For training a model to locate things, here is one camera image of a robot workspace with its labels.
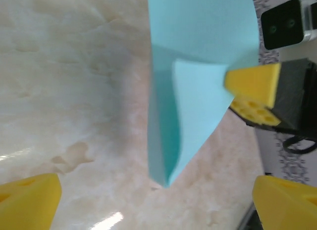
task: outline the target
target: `camera lens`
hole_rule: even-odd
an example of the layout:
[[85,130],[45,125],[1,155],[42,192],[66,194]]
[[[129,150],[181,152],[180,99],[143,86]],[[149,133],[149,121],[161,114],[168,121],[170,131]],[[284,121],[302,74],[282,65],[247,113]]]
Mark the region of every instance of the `camera lens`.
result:
[[276,32],[276,30],[277,30],[276,26],[271,26],[269,28],[269,33],[272,35],[272,34],[274,34]]
[[295,20],[294,19],[289,19],[288,21],[287,21],[287,28],[292,28],[292,27],[294,27],[295,26]]

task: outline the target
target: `marble surface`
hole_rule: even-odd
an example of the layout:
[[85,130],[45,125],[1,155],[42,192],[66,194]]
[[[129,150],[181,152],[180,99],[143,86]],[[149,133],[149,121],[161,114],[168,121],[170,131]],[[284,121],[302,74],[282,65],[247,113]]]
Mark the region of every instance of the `marble surface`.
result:
[[169,189],[148,178],[147,0],[0,0],[0,182],[58,173],[52,230],[235,229],[262,166],[227,112]]

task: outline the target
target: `black cable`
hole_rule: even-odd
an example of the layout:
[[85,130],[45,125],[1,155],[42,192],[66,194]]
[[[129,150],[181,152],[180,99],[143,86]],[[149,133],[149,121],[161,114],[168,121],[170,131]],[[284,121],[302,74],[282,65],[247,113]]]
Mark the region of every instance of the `black cable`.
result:
[[285,140],[282,144],[283,144],[283,148],[286,152],[288,153],[292,153],[292,154],[298,154],[298,155],[303,155],[303,154],[308,154],[311,153],[313,151],[315,151],[317,149],[317,143],[314,142],[310,147],[305,148],[305,149],[293,149],[290,148],[290,146],[305,140],[305,137],[300,137],[300,136],[293,136],[287,140]]

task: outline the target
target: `beige marble countertop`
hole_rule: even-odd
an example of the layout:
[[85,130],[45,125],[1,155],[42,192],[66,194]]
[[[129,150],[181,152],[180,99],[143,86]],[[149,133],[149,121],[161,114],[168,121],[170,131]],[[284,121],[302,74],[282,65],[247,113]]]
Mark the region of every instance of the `beige marble countertop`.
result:
[[227,112],[171,188],[148,177],[147,0],[0,0],[0,182],[56,172],[52,230],[235,229],[262,166]]

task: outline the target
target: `light blue paper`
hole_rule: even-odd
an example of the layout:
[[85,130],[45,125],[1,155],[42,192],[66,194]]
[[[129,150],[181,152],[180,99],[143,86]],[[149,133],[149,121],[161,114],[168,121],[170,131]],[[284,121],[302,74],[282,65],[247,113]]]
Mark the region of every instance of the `light blue paper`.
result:
[[[149,171],[155,181],[169,186],[230,105],[232,96],[219,92],[223,91],[220,87],[225,68],[258,64],[258,21],[253,0],[148,1],[153,57],[148,119]],[[190,70],[204,77],[198,78],[190,74]],[[209,90],[206,79],[210,80]],[[200,99],[195,100],[185,90],[197,90]],[[209,94],[215,91],[219,92],[218,96]],[[188,103],[184,103],[186,96],[196,105],[195,111],[188,110]],[[206,120],[204,112],[210,110],[210,102],[214,109]],[[198,124],[201,131],[191,131],[191,127]]]

